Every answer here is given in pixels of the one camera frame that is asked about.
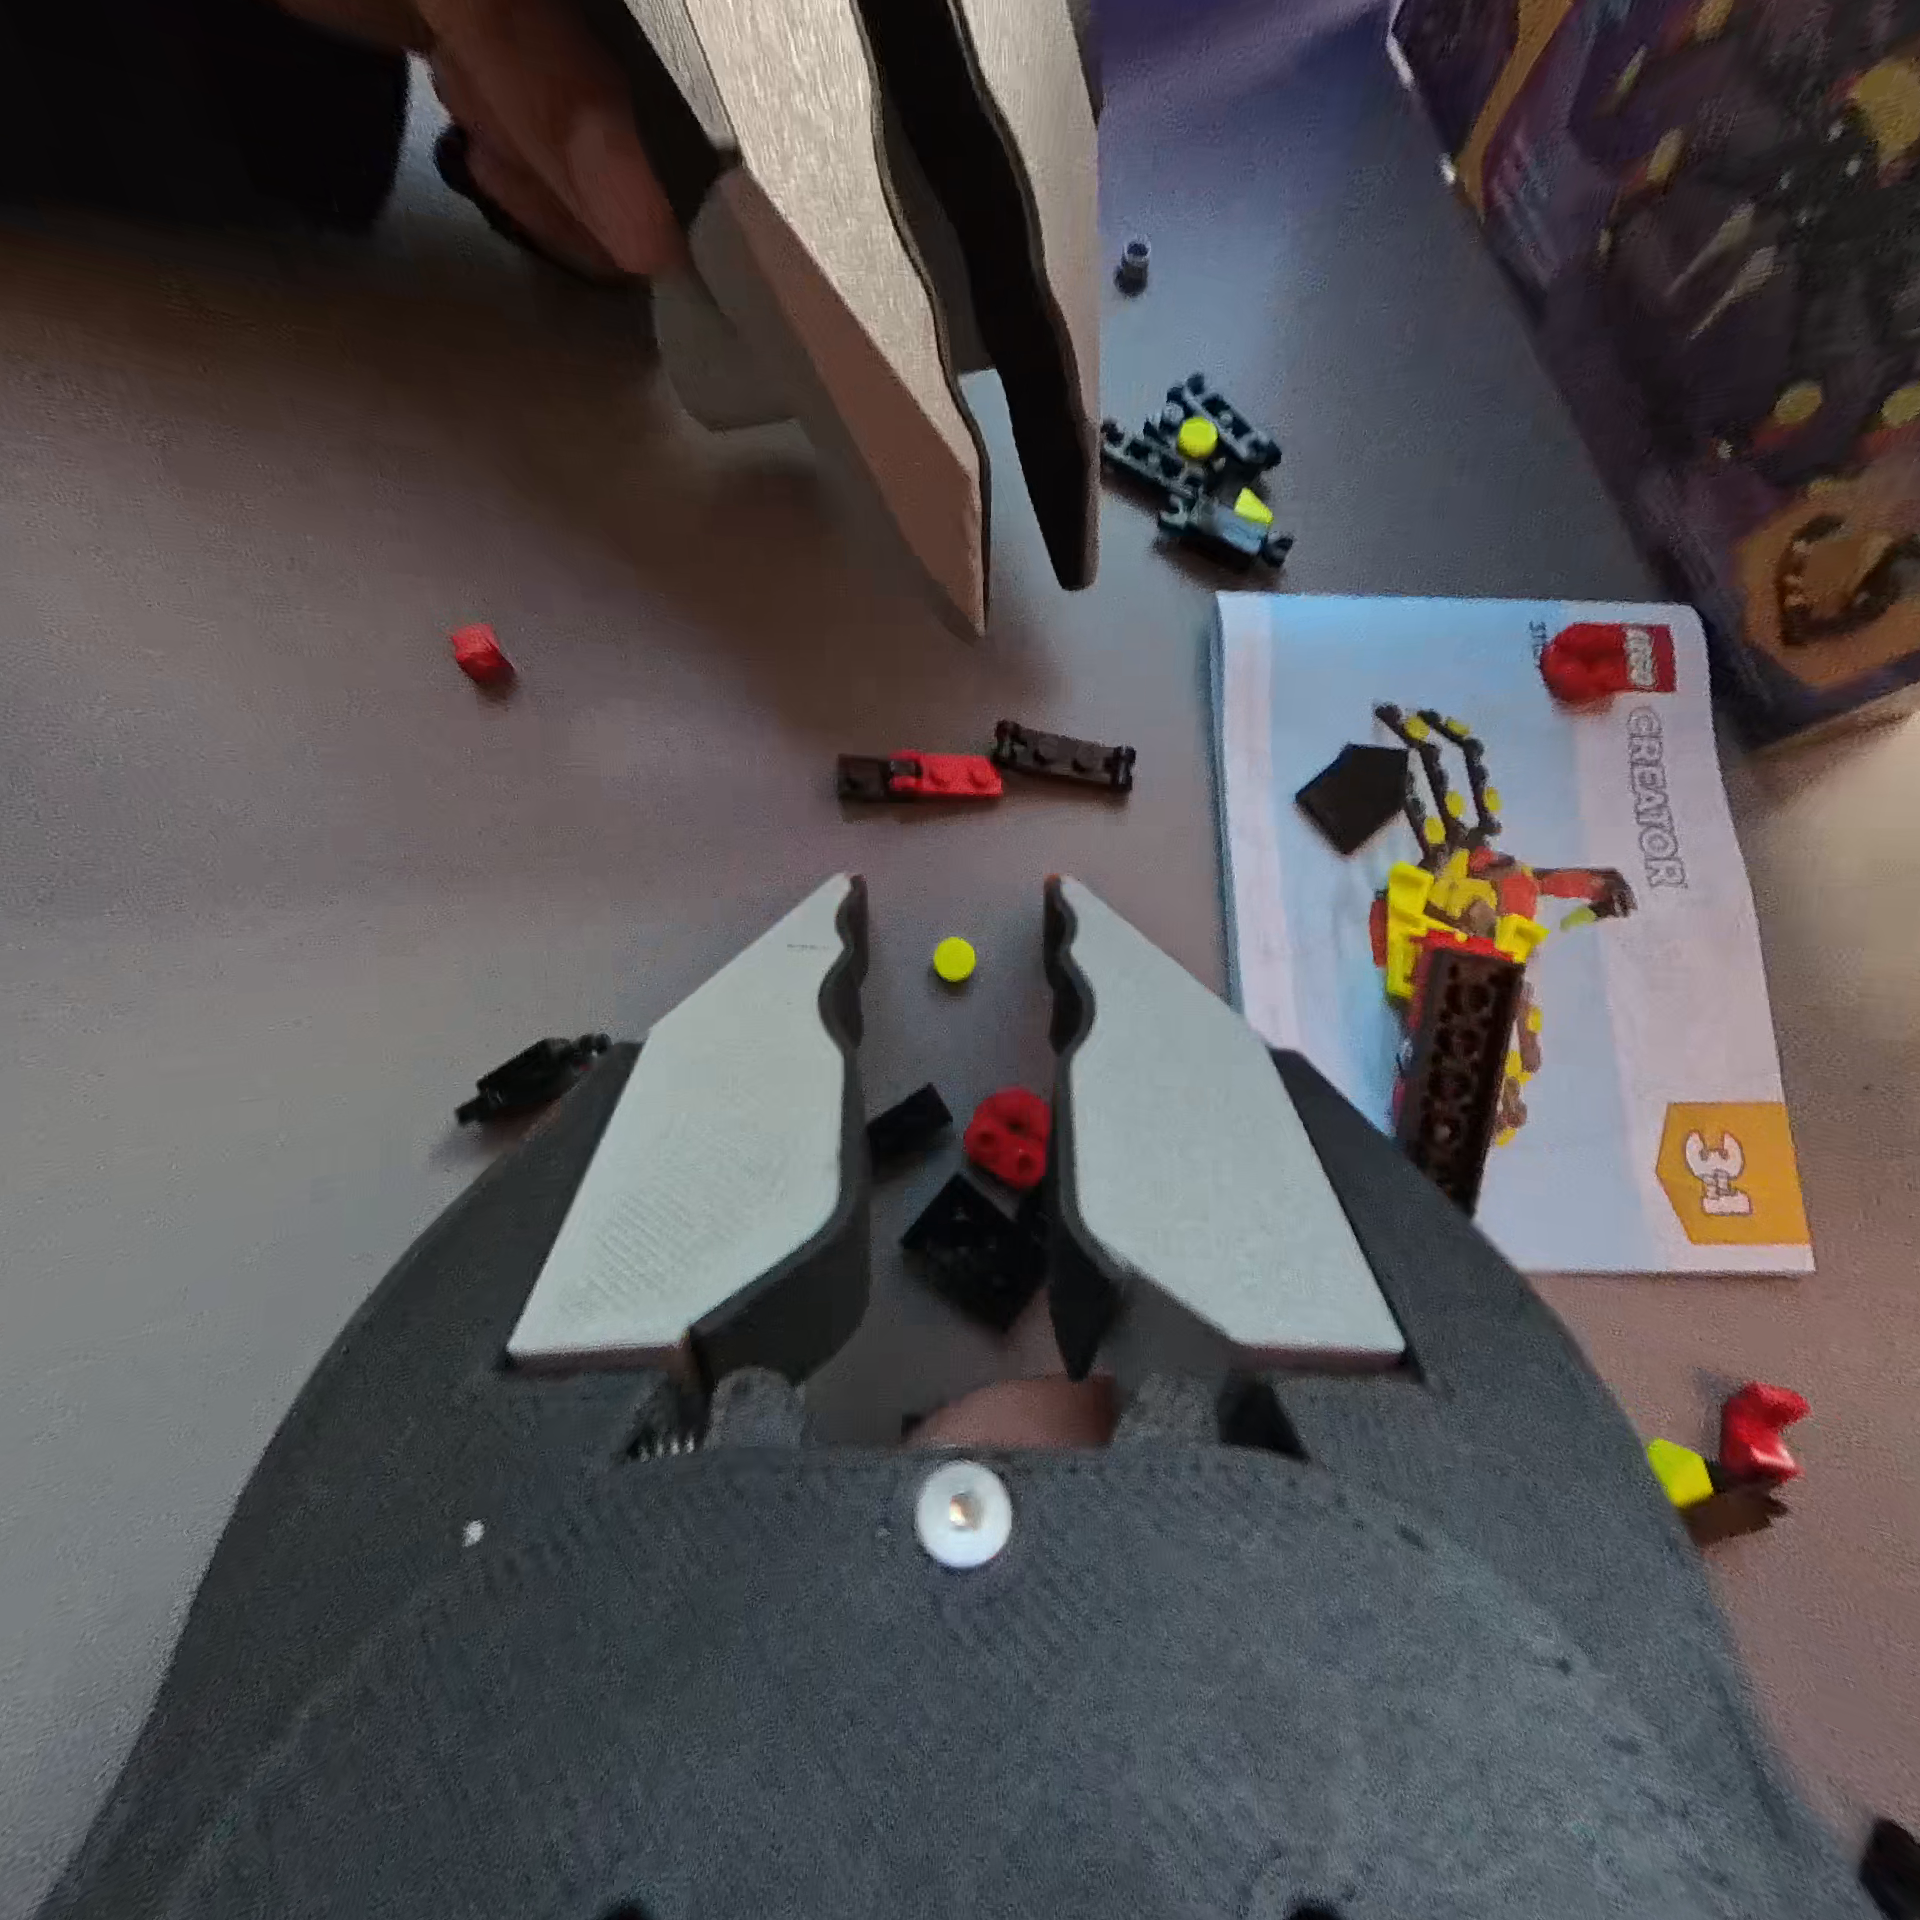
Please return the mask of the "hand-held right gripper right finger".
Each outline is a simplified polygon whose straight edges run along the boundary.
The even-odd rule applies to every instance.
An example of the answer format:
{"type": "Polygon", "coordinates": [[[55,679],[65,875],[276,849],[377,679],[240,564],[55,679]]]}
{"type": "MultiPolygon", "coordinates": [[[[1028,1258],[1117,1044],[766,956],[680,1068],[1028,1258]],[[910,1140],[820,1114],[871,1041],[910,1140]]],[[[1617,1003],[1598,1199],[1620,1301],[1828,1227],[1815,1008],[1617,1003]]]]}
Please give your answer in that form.
{"type": "Polygon", "coordinates": [[[1048,875],[1047,1299],[1097,1371],[1395,1370],[1410,1341],[1259,1030],[1048,875]]]}

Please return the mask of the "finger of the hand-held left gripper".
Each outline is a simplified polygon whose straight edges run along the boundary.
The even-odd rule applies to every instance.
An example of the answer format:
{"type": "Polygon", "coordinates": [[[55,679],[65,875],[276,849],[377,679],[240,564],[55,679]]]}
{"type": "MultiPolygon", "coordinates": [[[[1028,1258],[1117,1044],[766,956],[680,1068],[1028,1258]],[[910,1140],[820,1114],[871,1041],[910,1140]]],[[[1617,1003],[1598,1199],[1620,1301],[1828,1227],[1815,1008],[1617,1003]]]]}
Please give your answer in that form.
{"type": "Polygon", "coordinates": [[[986,458],[885,163],[856,3],[630,5],[643,140],[693,271],[876,543],[986,631],[986,458]]]}
{"type": "Polygon", "coordinates": [[[1056,2],[862,5],[952,367],[998,378],[1065,589],[1099,567],[1099,87],[1076,20],[1056,2]]]}

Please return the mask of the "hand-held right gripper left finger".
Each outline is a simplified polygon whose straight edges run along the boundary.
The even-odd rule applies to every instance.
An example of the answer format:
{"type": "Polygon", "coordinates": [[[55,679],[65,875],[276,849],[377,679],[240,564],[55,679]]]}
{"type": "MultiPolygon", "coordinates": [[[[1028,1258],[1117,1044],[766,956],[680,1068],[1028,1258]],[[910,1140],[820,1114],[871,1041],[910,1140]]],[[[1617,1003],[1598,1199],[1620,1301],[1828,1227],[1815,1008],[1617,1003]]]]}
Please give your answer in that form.
{"type": "Polygon", "coordinates": [[[653,1024],[506,1341],[521,1371],[805,1383],[873,1285],[869,887],[835,873],[653,1024]]]}

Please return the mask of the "narrow black lego plate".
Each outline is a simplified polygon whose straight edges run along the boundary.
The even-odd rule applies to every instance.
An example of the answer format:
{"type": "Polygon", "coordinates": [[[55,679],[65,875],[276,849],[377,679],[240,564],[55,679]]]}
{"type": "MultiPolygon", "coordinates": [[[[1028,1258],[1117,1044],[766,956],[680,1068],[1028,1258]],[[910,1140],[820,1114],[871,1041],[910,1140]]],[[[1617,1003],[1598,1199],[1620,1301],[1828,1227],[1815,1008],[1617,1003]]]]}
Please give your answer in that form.
{"type": "Polygon", "coordinates": [[[1005,773],[1123,797],[1136,785],[1139,751],[1133,746],[1044,731],[1007,718],[994,725],[988,757],[1005,773]]]}

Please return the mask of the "black and red lego hinge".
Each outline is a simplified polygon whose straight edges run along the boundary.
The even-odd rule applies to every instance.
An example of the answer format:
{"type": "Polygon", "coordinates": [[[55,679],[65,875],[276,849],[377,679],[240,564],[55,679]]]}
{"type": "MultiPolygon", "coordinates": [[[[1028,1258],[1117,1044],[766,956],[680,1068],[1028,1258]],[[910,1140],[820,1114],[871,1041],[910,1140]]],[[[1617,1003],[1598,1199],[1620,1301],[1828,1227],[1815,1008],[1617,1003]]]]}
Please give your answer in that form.
{"type": "Polygon", "coordinates": [[[992,804],[1005,784],[996,762],[980,754],[844,754],[832,791],[844,804],[992,804]]]}

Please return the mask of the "black lego clip piece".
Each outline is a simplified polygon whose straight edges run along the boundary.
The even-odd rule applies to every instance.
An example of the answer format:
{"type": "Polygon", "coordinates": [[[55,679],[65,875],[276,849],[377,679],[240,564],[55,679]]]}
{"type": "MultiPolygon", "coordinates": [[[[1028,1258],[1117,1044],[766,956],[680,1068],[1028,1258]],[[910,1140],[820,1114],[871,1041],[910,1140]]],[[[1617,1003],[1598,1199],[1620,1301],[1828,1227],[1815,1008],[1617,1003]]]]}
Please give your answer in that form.
{"type": "Polygon", "coordinates": [[[554,1105],[611,1051],[607,1031],[544,1035],[480,1074],[453,1111],[462,1129],[485,1129],[532,1118],[554,1105]]]}

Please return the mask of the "pile of lego pieces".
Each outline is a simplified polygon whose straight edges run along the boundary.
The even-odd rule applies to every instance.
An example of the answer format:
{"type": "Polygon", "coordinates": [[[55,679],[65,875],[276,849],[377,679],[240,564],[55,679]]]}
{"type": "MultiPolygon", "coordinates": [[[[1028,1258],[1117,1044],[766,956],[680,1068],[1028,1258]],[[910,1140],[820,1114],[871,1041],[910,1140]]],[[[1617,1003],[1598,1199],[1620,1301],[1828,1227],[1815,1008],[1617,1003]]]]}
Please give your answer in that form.
{"type": "Polygon", "coordinates": [[[1051,1102],[1026,1086],[988,1092],[958,1121],[922,1081],[867,1124],[871,1171],[886,1182],[957,1146],[958,1162],[902,1227],[910,1274],[970,1325],[1014,1332],[1048,1277],[1051,1102]]]}

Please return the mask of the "large black studded lego plate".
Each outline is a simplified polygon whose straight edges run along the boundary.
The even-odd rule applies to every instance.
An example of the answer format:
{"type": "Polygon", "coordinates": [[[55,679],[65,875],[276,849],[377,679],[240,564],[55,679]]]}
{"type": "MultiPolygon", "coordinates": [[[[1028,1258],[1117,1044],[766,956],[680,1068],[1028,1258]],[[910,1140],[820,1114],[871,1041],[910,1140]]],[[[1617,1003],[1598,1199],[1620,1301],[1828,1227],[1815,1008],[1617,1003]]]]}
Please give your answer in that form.
{"type": "Polygon", "coordinates": [[[1405,1159],[1474,1216],[1501,1132],[1524,964],[1493,941],[1430,932],[1417,947],[1392,1103],[1405,1159]]]}

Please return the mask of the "black lego plate assembly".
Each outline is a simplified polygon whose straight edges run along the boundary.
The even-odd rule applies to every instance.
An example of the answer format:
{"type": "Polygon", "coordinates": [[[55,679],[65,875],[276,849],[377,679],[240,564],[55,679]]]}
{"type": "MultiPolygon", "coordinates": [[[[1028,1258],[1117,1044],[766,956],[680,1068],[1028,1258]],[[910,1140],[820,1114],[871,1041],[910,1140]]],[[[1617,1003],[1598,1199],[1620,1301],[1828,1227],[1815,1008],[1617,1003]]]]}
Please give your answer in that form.
{"type": "Polygon", "coordinates": [[[1292,538],[1271,498],[1284,444],[1206,371],[1169,386],[1135,428],[1102,420],[1097,452],[1106,479],[1152,506],[1164,543],[1230,570],[1284,572],[1292,538]]]}

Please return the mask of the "black wedge lego plate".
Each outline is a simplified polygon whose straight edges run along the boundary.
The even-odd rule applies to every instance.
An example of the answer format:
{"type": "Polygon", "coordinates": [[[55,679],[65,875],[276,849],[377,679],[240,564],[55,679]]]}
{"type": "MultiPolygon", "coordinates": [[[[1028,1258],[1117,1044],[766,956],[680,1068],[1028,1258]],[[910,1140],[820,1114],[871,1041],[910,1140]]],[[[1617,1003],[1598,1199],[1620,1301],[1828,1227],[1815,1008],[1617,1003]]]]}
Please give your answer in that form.
{"type": "Polygon", "coordinates": [[[1349,739],[1295,791],[1295,805],[1334,853],[1353,857],[1405,817],[1410,759],[1407,746],[1349,739]]]}

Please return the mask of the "red angled lego piece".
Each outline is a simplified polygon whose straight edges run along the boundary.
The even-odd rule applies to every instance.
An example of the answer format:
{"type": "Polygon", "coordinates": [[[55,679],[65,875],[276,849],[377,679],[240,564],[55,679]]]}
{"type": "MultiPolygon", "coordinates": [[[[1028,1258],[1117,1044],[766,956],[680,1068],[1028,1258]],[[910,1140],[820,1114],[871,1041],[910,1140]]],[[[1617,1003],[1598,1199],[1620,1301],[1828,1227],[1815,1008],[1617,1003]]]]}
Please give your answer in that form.
{"type": "Polygon", "coordinates": [[[1812,1414],[1796,1387],[1747,1380],[1721,1405],[1718,1468],[1736,1484],[1780,1487],[1804,1476],[1792,1428],[1812,1414]]]}

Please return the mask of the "red rounded lego piece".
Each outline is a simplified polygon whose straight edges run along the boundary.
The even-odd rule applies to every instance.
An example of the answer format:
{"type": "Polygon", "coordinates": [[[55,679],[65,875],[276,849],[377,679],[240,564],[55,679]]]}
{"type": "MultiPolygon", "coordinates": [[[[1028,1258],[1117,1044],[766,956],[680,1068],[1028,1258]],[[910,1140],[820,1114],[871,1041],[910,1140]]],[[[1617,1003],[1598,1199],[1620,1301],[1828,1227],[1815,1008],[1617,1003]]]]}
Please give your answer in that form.
{"type": "Polygon", "coordinates": [[[1577,622],[1559,629],[1542,645],[1539,666],[1549,693],[1566,708],[1593,708],[1637,688],[1620,622],[1577,622]]]}

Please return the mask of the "purple lego set box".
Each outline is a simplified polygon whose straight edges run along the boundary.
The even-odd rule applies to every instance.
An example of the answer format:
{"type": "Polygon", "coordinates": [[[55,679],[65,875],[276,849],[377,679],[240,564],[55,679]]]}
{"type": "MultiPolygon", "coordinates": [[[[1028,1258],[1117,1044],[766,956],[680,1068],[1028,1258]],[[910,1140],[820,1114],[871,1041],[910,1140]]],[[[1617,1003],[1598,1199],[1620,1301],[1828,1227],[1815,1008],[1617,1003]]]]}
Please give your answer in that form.
{"type": "Polygon", "coordinates": [[[1405,2],[1389,51],[1743,731],[1915,713],[1918,5],[1405,2]]]}

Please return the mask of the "person's left hand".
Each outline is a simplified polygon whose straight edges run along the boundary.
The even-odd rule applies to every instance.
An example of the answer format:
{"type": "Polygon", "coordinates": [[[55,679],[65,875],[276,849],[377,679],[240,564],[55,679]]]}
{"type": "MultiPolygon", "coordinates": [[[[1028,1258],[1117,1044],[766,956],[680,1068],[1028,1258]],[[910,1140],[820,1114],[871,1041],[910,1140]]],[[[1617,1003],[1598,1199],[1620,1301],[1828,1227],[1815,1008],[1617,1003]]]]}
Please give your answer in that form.
{"type": "Polygon", "coordinates": [[[684,228],[626,75],[567,2],[287,2],[324,30],[426,64],[480,197],[546,260],[599,284],[674,276],[684,228]]]}

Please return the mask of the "blue scorpion instruction booklet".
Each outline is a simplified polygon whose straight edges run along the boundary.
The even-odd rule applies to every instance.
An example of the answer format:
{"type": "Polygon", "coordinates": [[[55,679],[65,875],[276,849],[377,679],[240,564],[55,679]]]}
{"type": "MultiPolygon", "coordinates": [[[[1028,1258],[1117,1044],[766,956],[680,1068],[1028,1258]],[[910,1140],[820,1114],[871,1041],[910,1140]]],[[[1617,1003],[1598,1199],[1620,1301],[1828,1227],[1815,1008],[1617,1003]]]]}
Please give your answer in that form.
{"type": "Polygon", "coordinates": [[[1809,1274],[1812,1234],[1711,656],[1663,601],[1222,592],[1212,755],[1228,985],[1392,1132],[1421,941],[1524,966],[1476,1219],[1524,1271],[1809,1274]],[[1539,658],[1627,626],[1637,686],[1559,703],[1539,658]],[[1405,817],[1341,857],[1295,793],[1409,748],[1405,817]]]}

